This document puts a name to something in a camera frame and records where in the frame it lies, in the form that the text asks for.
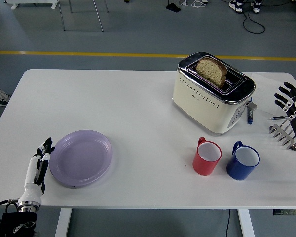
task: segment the mug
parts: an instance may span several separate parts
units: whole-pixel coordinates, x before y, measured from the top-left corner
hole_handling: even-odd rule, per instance
[[[259,163],[260,155],[258,152],[238,141],[233,146],[232,158],[227,165],[227,173],[233,179],[244,180]]]
[[[198,140],[193,168],[200,175],[210,175],[221,157],[221,148],[216,143],[206,141],[204,137],[201,137]]]

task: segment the person's feet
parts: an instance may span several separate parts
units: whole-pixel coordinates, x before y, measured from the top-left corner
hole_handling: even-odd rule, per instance
[[[6,106],[10,98],[11,96],[9,96],[3,90],[0,89],[0,106]]]
[[[237,13],[242,13],[242,4],[236,2],[235,0],[229,3],[229,6],[234,9]]]
[[[253,9],[253,12],[258,14],[260,12],[261,3],[256,3],[256,1],[251,3],[251,7]]]

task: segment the purple plate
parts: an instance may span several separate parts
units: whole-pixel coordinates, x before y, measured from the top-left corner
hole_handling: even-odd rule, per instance
[[[81,130],[68,134],[50,154],[49,169],[62,184],[80,187],[100,178],[112,160],[112,146],[99,132]]]

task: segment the toaster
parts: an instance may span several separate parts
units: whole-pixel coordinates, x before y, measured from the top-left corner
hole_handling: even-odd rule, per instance
[[[226,80],[218,88],[196,72],[198,61],[210,57],[225,65]],[[183,59],[177,67],[173,101],[202,126],[216,134],[223,134],[239,121],[256,88],[248,76],[216,58],[198,52]]]

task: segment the toaster lever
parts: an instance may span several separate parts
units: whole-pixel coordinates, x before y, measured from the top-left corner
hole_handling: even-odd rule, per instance
[[[249,110],[252,110],[252,111],[257,109],[257,105],[253,102],[249,102],[247,107]]]

